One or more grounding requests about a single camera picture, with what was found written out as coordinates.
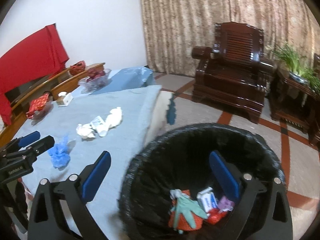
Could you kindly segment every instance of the blue gripper pad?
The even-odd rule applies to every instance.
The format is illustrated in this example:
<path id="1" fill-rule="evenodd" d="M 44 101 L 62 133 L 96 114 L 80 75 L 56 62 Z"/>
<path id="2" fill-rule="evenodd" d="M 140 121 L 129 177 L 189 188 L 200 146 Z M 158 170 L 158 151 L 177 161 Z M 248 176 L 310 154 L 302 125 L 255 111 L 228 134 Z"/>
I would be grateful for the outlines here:
<path id="1" fill-rule="evenodd" d="M 210 153 L 209 164 L 226 197 L 237 203 L 240 198 L 239 182 L 237 182 L 226 167 L 226 163 L 220 158 L 219 152 L 217 153 L 213 151 Z"/>
<path id="2" fill-rule="evenodd" d="M 104 177 L 111 166 L 110 153 L 104 151 L 94 164 L 88 165 L 81 172 L 79 177 L 83 180 L 80 183 L 81 198 L 84 203 L 93 200 Z"/>
<path id="3" fill-rule="evenodd" d="M 22 137 L 19 140 L 18 146 L 19 147 L 27 147 L 29 144 L 34 143 L 35 141 L 40 139 L 40 133 L 38 131 L 35 131 L 33 133 L 28 134 L 25 137 Z"/>

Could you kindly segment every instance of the white box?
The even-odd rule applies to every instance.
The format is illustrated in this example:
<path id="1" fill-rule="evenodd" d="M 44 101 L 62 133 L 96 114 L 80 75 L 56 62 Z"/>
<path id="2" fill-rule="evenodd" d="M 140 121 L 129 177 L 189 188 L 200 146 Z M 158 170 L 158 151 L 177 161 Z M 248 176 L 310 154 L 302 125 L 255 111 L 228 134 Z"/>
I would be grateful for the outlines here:
<path id="1" fill-rule="evenodd" d="M 58 94 L 57 105 L 58 106 L 68 106 L 73 99 L 71 93 L 61 92 Z"/>
<path id="2" fill-rule="evenodd" d="M 197 200 L 204 212 L 208 213 L 213 208 L 217 208 L 218 204 L 212 188 L 208 187 L 197 194 Z"/>

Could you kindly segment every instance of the beige patterned curtain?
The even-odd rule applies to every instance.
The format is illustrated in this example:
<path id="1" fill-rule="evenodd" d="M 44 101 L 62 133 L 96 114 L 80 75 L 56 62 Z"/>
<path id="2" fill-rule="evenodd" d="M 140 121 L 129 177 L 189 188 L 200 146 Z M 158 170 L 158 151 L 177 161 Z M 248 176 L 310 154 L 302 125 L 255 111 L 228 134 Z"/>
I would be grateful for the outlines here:
<path id="1" fill-rule="evenodd" d="M 194 46 L 212 46 L 214 24 L 235 21 L 261 28 L 265 46 L 288 41 L 312 63 L 320 27 L 303 0 L 141 0 L 150 68 L 193 76 Z M 272 54 L 265 48 L 265 56 Z"/>

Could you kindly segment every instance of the potted plant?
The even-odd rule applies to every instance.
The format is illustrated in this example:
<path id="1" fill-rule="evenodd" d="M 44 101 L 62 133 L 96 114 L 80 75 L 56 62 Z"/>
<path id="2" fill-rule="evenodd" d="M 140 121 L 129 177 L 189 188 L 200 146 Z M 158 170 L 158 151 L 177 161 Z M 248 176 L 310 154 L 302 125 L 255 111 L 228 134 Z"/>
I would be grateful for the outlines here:
<path id="1" fill-rule="evenodd" d="M 288 43 L 285 43 L 282 47 L 276 45 L 273 53 L 280 61 L 285 63 L 290 76 L 294 80 L 309 85 L 313 91 L 320 94 L 320 79 L 315 76 L 313 69 L 301 64 L 301 59 L 305 56 L 301 57 L 295 48 Z"/>

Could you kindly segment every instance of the white wall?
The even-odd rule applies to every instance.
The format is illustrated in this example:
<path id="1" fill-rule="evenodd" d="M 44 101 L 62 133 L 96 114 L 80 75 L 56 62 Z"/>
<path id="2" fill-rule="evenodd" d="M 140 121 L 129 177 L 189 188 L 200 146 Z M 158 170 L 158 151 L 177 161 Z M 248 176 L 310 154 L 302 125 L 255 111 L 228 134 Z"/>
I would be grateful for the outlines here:
<path id="1" fill-rule="evenodd" d="M 139 0 L 16 0 L 0 25 L 0 56 L 53 23 L 70 57 L 67 66 L 80 60 L 111 69 L 147 64 Z"/>

